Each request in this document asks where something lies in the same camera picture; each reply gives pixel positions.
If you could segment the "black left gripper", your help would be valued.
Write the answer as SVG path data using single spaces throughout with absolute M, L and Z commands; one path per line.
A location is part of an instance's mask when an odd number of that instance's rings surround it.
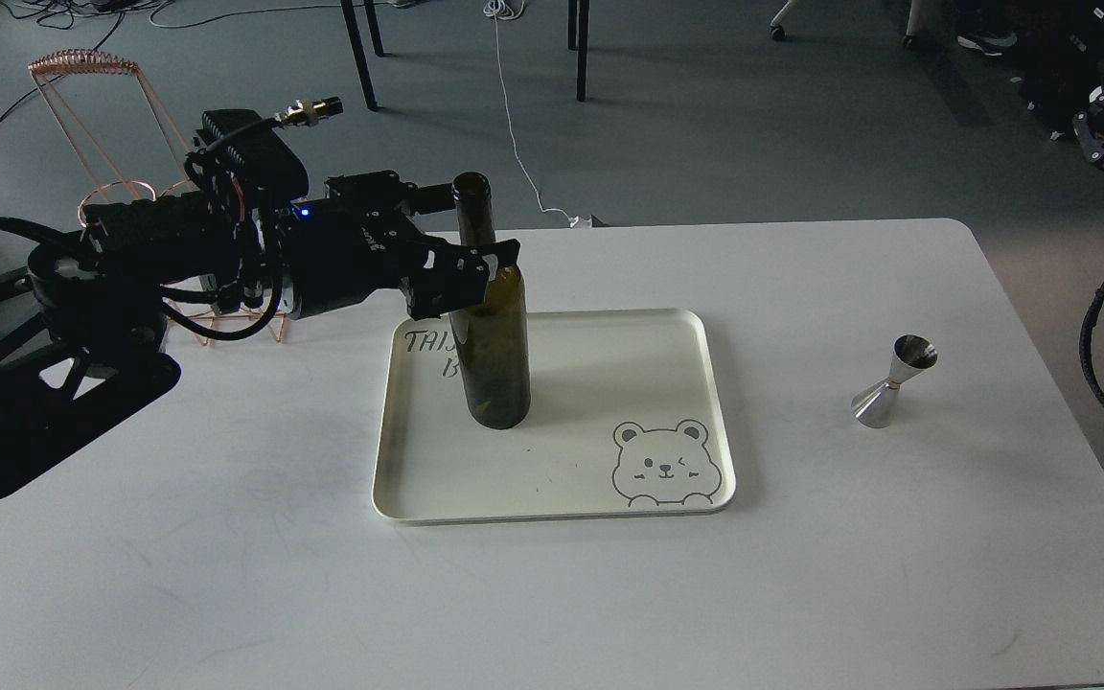
M 426 238 L 412 221 L 455 208 L 452 183 L 417 185 L 394 171 L 330 176 L 321 199 L 282 216 L 282 278 L 272 284 L 280 311 L 308 318 L 380 289 L 403 289 L 415 320 L 481 305 L 495 273 L 517 265 L 520 243 L 464 247 Z

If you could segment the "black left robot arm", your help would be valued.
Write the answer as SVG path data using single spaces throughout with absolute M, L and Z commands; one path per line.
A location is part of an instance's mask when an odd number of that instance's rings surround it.
M 333 176 L 311 200 L 280 129 L 340 114 L 335 97 L 264 117 L 202 115 L 183 167 L 193 190 L 92 204 L 61 232 L 0 216 L 34 242 L 0 274 L 0 499 L 15 493 L 170 392 L 172 323 L 206 339 L 248 339 L 276 315 L 315 317 L 395 289 L 413 319 L 482 305 L 518 242 L 432 237 L 417 215 L 490 206 L 482 176 L 420 187 L 391 171 Z

